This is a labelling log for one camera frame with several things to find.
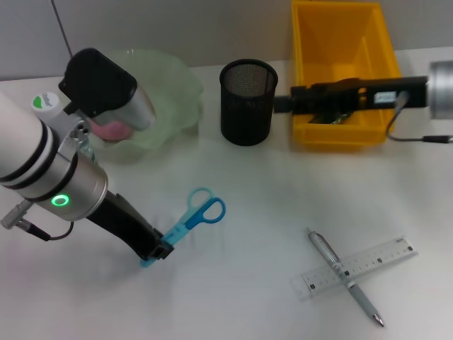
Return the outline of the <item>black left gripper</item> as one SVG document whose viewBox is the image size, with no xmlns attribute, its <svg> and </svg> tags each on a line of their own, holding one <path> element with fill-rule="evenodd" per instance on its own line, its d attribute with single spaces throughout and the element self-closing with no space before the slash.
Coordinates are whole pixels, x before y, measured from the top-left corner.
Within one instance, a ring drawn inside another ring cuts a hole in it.
<svg viewBox="0 0 453 340">
<path fill-rule="evenodd" d="M 87 217 L 126 243 L 145 261 L 165 259 L 174 247 L 121 195 L 106 193 L 102 203 Z"/>
</svg>

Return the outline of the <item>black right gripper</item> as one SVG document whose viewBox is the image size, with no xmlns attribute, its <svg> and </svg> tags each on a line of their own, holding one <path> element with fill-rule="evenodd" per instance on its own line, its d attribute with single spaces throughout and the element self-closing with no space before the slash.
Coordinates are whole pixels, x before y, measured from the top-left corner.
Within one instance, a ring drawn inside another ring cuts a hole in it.
<svg viewBox="0 0 453 340">
<path fill-rule="evenodd" d="M 400 94 L 406 96 L 407 108 L 424 108 L 428 104 L 427 76 L 360 79 L 359 89 L 364 89 L 365 92 L 358 94 L 357 100 L 355 94 L 322 95 L 333 91 L 346 91 L 356 86 L 356 79 L 293 86 L 290 90 L 291 96 L 274 97 L 274 112 L 314 115 L 391 109 L 396 107 L 396 99 Z"/>
</svg>

